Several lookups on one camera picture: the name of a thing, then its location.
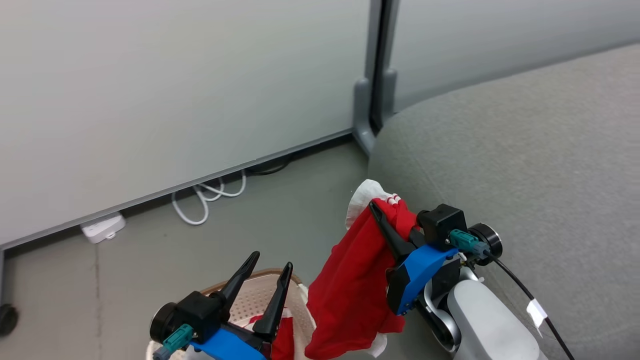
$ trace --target white partition panel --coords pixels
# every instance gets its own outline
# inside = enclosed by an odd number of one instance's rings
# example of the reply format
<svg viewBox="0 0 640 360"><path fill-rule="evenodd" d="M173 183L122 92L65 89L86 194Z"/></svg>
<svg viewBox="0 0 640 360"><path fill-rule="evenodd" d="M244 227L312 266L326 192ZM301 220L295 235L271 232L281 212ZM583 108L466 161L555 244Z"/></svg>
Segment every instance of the white partition panel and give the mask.
<svg viewBox="0 0 640 360"><path fill-rule="evenodd" d="M640 39L638 0L400 0L394 109Z"/></svg>
<svg viewBox="0 0 640 360"><path fill-rule="evenodd" d="M4 0L0 245L352 124L369 0Z"/></svg>

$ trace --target gray fabric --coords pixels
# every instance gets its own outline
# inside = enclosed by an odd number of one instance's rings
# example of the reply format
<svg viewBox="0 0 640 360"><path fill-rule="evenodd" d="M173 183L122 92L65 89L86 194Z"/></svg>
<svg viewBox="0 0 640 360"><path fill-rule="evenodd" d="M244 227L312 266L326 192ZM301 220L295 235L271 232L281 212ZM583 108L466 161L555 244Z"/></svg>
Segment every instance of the gray fabric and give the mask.
<svg viewBox="0 0 640 360"><path fill-rule="evenodd" d="M637 358L639 119L633 45L416 104L378 136L369 177L414 211L445 202L496 229L577 359ZM529 325L514 282L494 264L481 273Z"/></svg>

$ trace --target white plastic basket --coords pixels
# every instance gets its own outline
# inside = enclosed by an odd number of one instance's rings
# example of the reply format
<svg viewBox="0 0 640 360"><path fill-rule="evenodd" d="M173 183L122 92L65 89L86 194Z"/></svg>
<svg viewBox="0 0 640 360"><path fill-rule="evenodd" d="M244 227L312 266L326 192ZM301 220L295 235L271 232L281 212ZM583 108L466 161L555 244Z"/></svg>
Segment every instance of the white plastic basket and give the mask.
<svg viewBox="0 0 640 360"><path fill-rule="evenodd" d="M236 301L231 307L230 322L244 327L255 315L264 312L271 300L271 296L276 289L276 280L280 277L282 269L267 269L253 273L247 279ZM202 293L208 295L214 291L222 289L225 283L220 283L205 290ZM287 300L285 307L291 310L293 315L293 334L296 346L295 360L308 360L305 357L305 347L311 341L311 334L316 329L316 323L307 310L307 287L302 284L300 279L293 275L289 284ZM151 341L147 347L147 360L153 360L153 352L160 347L160 344ZM193 351L193 347L189 347L187 351L176 351L171 360L211 360L209 356L203 352Z"/></svg>

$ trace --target red garment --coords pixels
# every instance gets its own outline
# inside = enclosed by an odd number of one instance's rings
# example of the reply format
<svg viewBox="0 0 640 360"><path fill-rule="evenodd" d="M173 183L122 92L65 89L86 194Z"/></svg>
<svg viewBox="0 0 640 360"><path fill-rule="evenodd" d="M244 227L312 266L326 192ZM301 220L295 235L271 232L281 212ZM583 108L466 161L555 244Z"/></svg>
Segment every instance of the red garment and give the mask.
<svg viewBox="0 0 640 360"><path fill-rule="evenodd" d="M415 214L404 202L373 199L387 221L405 240L415 226ZM377 333L401 332L404 318L387 306L386 271L396 262L378 225L366 208L309 286L307 308L316 330L305 349L310 359L327 360L350 350L371 347Z"/></svg>
<svg viewBox="0 0 640 360"><path fill-rule="evenodd" d="M246 328L253 328L253 324L260 320L262 315L257 315L249 320ZM271 360L294 360L296 347L293 338L293 317L291 312L285 307L282 312L282 319L278 328L276 339L271 344Z"/></svg>

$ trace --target black cable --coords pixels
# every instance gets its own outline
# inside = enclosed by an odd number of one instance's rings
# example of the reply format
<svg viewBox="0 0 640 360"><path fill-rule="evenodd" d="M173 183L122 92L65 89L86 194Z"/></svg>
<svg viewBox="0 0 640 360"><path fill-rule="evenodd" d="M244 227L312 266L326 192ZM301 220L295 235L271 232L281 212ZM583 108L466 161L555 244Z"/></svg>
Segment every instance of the black cable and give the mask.
<svg viewBox="0 0 640 360"><path fill-rule="evenodd" d="M520 287L520 289L522 289L522 291L524 291L524 293L527 294L527 297L529 298L529 300L534 300L535 299L535 297L533 296L533 294L531 294L529 289L527 289L527 287L524 286L522 281L520 281L520 279L518 279L518 277L511 270L509 270L509 268L505 264L503 264L500 261L500 259L496 258L489 250L485 250L484 254L487 255L491 260L493 260L494 263L498 264L498 266L501 267L504 270L504 272L506 272L507 275L509 275L509 277L512 278L516 282L516 284ZM556 340L558 341L558 343L560 344L560 346L564 350L564 353L567 355L567 357L569 359L571 359L571 360L575 360L575 358L573 357L573 355L569 351L569 348L566 347L566 344L564 343L564 340L562 339L562 337L560 336L560 334L556 330L556 327L551 322L551 319L549 318L549 316L547 316L545 318L545 322L549 326L549 329L551 329L551 332L554 333L554 336L556 337Z"/></svg>
<svg viewBox="0 0 640 360"><path fill-rule="evenodd" d="M284 169L285 167L287 167L290 163L291 160L293 159L293 155L290 154L286 157L286 159L284 160L284 162L275 168L269 169L269 170L264 170L264 171L258 171L258 170L252 170L251 168L247 168L246 171L248 173L250 173L251 175L256 175L256 176L263 176L263 175L271 175L271 174L275 174L278 171L281 171L282 169Z"/></svg>

